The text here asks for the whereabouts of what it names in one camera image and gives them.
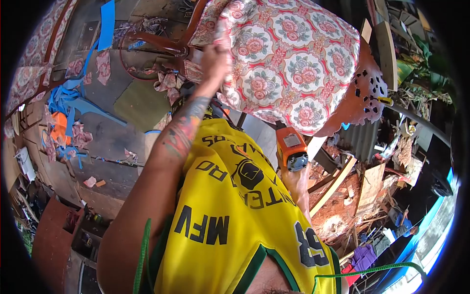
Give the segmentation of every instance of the floral upholstery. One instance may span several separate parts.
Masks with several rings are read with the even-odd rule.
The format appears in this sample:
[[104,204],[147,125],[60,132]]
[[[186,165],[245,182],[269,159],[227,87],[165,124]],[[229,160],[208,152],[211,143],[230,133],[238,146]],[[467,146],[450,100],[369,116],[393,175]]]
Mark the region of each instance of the floral upholstery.
[[[7,114],[37,92],[42,75],[44,75],[42,84],[49,85],[54,60],[76,3],[77,0],[56,0],[34,31],[15,73],[7,102]],[[68,5],[67,10],[60,19],[66,5]],[[53,30],[59,21],[57,33],[53,36]],[[45,60],[50,42],[53,43],[49,59]]]
[[189,46],[214,30],[228,32],[233,58],[221,101],[305,135],[336,109],[358,62],[358,31],[309,0],[212,0]]

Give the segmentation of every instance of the corrugated metal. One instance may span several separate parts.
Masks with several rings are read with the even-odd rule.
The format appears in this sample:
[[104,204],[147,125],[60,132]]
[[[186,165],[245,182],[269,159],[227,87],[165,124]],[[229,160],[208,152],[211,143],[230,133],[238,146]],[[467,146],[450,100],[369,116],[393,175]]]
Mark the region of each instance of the corrugated metal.
[[370,160],[375,155],[374,146],[377,141],[377,133],[379,130],[380,120],[373,124],[366,120],[366,123],[361,126],[349,126],[347,130],[341,128],[339,132],[340,141],[338,146],[343,149],[351,150],[351,153],[359,161],[370,163]]

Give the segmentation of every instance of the orange object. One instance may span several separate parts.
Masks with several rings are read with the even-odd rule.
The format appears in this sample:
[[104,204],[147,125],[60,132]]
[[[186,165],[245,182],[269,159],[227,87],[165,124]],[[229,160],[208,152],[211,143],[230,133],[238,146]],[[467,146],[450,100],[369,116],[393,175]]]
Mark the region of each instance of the orange object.
[[52,114],[52,118],[55,120],[55,125],[51,132],[51,138],[63,147],[70,145],[72,138],[65,135],[67,117],[62,112],[57,111]]
[[282,159],[278,163],[289,171],[298,171],[308,162],[307,144],[293,127],[282,127],[276,130],[277,152]]

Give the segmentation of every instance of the green rope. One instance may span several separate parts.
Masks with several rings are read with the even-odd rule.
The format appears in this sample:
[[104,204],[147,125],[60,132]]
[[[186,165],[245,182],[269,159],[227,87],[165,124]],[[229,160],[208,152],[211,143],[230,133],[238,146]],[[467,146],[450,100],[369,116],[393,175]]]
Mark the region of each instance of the green rope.
[[149,261],[150,261],[150,253],[149,253],[149,240],[150,240],[150,226],[152,223],[152,219],[148,219],[147,222],[145,223],[145,229],[144,229],[144,236],[142,237],[142,245],[141,245],[141,254],[139,256],[139,263],[137,264],[137,269],[135,270],[135,277],[134,277],[134,287],[132,290],[133,294],[138,294],[139,289],[141,286],[141,279],[142,279],[142,270],[145,262],[145,254],[147,253],[147,262],[146,262],[146,268],[147,268],[147,279],[150,284],[150,288],[153,289],[153,283],[150,278],[150,269],[149,269]]
[[381,271],[381,270],[388,270],[388,269],[393,269],[393,268],[401,268],[404,266],[412,267],[415,270],[417,270],[421,274],[421,279],[424,281],[426,279],[426,273],[423,271],[423,269],[417,265],[416,263],[413,262],[399,262],[399,263],[394,263],[394,264],[387,264],[384,266],[379,266],[377,268],[371,268],[368,270],[363,270],[363,271],[355,271],[355,272],[348,272],[346,274],[337,274],[337,275],[316,275],[315,276],[315,284],[313,285],[313,291],[312,294],[315,293],[315,290],[317,288],[317,282],[318,278],[341,278],[341,277],[350,277],[350,276],[357,276],[361,274],[367,274],[370,272],[374,271]]

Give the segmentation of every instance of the green trim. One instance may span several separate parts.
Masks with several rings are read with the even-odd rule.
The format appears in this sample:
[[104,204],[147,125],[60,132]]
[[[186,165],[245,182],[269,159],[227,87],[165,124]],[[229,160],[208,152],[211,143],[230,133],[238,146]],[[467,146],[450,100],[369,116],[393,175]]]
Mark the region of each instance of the green trim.
[[250,287],[251,282],[253,282],[253,279],[258,273],[258,270],[261,267],[261,264],[263,263],[264,259],[266,258],[266,255],[267,254],[265,247],[263,245],[259,245],[255,255],[251,259],[250,264],[248,264],[245,273],[243,273],[243,276],[238,282],[238,285],[235,287],[233,293],[243,294],[248,290],[248,287]]
[[160,238],[158,239],[157,245],[152,251],[149,262],[150,279],[153,285],[149,285],[145,281],[141,284],[141,294],[153,294],[153,288],[155,286],[155,280],[157,279],[158,269],[165,253],[166,242],[168,241],[168,235],[170,234],[170,227],[172,226],[174,215],[169,215],[165,219],[164,227]]
[[289,281],[289,284],[290,284],[290,287],[292,288],[292,291],[300,292],[300,289],[297,285],[297,282],[295,281],[294,276],[292,275],[292,272],[290,271],[290,269],[287,266],[286,262],[279,255],[279,253],[277,253],[277,251],[274,250],[274,249],[268,249],[268,248],[266,248],[266,251],[270,256],[272,256],[277,261],[277,264],[281,267],[282,271],[284,272],[284,275],[286,276],[287,280]]
[[[335,274],[341,274],[341,268],[339,267],[339,259],[338,255],[336,252],[333,250],[333,248],[329,247],[329,250],[331,252],[331,259],[333,260],[333,266],[335,268]],[[336,294],[341,294],[341,278],[335,278],[336,279]]]

